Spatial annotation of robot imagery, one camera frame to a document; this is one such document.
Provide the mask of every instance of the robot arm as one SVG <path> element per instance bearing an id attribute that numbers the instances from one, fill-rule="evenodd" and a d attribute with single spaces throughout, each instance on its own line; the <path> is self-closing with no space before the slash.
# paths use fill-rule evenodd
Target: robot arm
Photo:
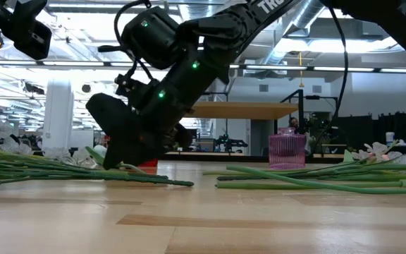
<path id="1" fill-rule="evenodd" d="M 17 1 L 13 13 L 5 7 L 6 0 L 0 0 L 0 29 L 13 46 L 35 60 L 48 56 L 51 30 L 35 17 L 46 6 L 47 0 Z"/>
<path id="2" fill-rule="evenodd" d="M 395 6 L 384 7 L 388 14 L 375 18 L 378 14 L 374 11 L 379 5 L 374 5 L 373 11 L 365 11 L 355 7 L 357 1 L 322 1 L 327 6 L 342 8 L 354 17 L 382 25 L 406 48 L 406 34 L 402 34 L 406 27 L 392 28 L 391 21 L 385 20 L 403 16 L 396 10 L 388 10 Z M 122 45 L 117 49 L 132 56 L 135 62 L 144 59 L 154 68 L 171 69 L 161 82 L 152 79 L 149 84 L 131 79 L 133 69 L 118 76 L 117 94 L 128 98 L 128 106 L 103 94 L 94 95 L 87 103 L 91 115 L 111 136 L 104 167 L 113 167 L 121 161 L 140 164 L 170 151 L 176 142 L 185 147 L 191 137 L 179 125 L 179 120 L 192 113 L 193 104 L 216 78 L 227 83 L 229 65 L 261 30 L 299 2 L 254 0 L 180 25 L 159 7 L 150 8 L 132 19 L 125 26 Z M 197 51 L 199 36 L 204 37 L 202 52 Z"/>
<path id="3" fill-rule="evenodd" d="M 0 0 L 0 28 L 14 41 L 15 47 L 34 59 L 47 56 L 51 31 L 35 21 L 47 0 L 17 3 L 10 14 Z M 97 94 L 86 107 L 102 130 L 111 137 L 104 167 L 117 163 L 138 165 L 157 158 L 175 143 L 186 147 L 192 136 L 179 124 L 201 94 L 219 78 L 228 83 L 229 65 L 249 43 L 275 20 L 301 0 L 253 0 L 236 4 L 212 17 L 177 24 L 165 11 L 151 6 L 133 18 L 118 36 L 119 47 L 101 47 L 101 52 L 122 51 L 134 61 L 134 68 L 119 75 L 117 94 L 128 98 L 124 104 L 114 97 Z M 406 49 L 406 15 L 400 12 L 400 0 L 321 0 L 340 8 L 352 17 L 378 23 Z M 197 51 L 198 37 L 204 37 L 204 50 Z M 149 84 L 131 78 L 140 59 L 152 67 L 170 68 L 159 82 Z"/>

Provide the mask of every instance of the wooden table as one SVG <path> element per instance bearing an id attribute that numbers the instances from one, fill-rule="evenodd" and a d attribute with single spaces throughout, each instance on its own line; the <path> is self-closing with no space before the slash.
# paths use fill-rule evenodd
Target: wooden table
<path id="1" fill-rule="evenodd" d="M 159 162 L 159 174 L 193 188 L 0 186 L 0 254 L 406 254 L 406 195 L 216 189 L 202 172 L 225 165 Z"/>
<path id="2" fill-rule="evenodd" d="M 197 102 L 186 117 L 276 120 L 297 111 L 298 105 L 273 102 Z"/>

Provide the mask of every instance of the person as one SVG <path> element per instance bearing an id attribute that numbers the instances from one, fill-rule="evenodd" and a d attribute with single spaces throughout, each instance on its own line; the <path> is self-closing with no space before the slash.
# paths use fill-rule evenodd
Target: person
<path id="1" fill-rule="evenodd" d="M 299 128 L 299 121 L 295 117 L 289 118 L 289 127 L 297 130 Z"/>

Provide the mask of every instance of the fluorescent light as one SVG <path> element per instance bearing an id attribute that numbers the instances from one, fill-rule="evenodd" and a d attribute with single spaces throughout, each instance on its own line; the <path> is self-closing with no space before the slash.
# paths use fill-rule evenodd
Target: fluorescent light
<path id="1" fill-rule="evenodd" d="M 21 128 L 40 128 L 41 126 L 28 126 L 28 125 L 20 125 Z"/>
<path id="2" fill-rule="evenodd" d="M 51 8 L 122 8 L 124 4 L 49 4 Z M 145 8 L 143 4 L 131 8 Z M 169 10 L 178 10 L 177 6 L 169 6 Z"/>
<path id="3" fill-rule="evenodd" d="M 23 96 L 0 96 L 0 99 L 46 99 L 46 96 L 23 97 Z"/>
<path id="4" fill-rule="evenodd" d="M 352 71 L 352 72 L 370 72 L 370 71 L 374 71 L 374 68 L 354 68 L 354 67 L 352 67 L 352 68 L 349 68 L 349 71 Z"/>
<path id="5" fill-rule="evenodd" d="M 104 66 L 103 62 L 96 61 L 44 61 L 43 64 L 54 66 Z"/>
<path id="6" fill-rule="evenodd" d="M 406 69 L 399 68 L 382 68 L 380 72 L 383 73 L 406 73 Z"/>
<path id="7" fill-rule="evenodd" d="M 344 67 L 314 67 L 315 71 L 344 71 Z"/>
<path id="8" fill-rule="evenodd" d="M 347 52 L 349 53 L 366 53 L 374 50 L 371 42 L 364 40 L 347 40 Z M 308 51 L 322 53 L 343 53 L 344 46 L 341 40 L 322 39 L 314 40 L 309 43 Z"/>
<path id="9" fill-rule="evenodd" d="M 304 71 L 307 69 L 306 66 L 263 66 L 263 65 L 248 65 L 245 68 L 257 70 L 277 70 L 277 71 Z"/>
<path id="10" fill-rule="evenodd" d="M 0 65 L 35 65 L 35 61 L 4 61 L 0 60 Z"/>
<path id="11" fill-rule="evenodd" d="M 17 118 L 27 118 L 27 116 L 25 116 L 25 115 L 19 115 L 19 114 L 11 114 L 10 116 L 12 116 L 12 117 L 17 117 Z"/>
<path id="12" fill-rule="evenodd" d="M 133 67 L 133 63 L 128 62 L 111 62 L 114 67 Z"/>
<path id="13" fill-rule="evenodd" d="M 344 71 L 344 67 L 314 67 L 315 71 Z M 350 72 L 370 72 L 373 71 L 373 68 L 349 68 Z"/>

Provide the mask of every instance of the red object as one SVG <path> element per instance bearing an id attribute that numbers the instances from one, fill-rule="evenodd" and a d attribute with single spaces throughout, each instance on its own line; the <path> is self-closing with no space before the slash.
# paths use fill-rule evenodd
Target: red object
<path id="1" fill-rule="evenodd" d="M 158 159 L 153 159 L 149 162 L 144 162 L 139 167 L 157 167 L 158 166 Z"/>

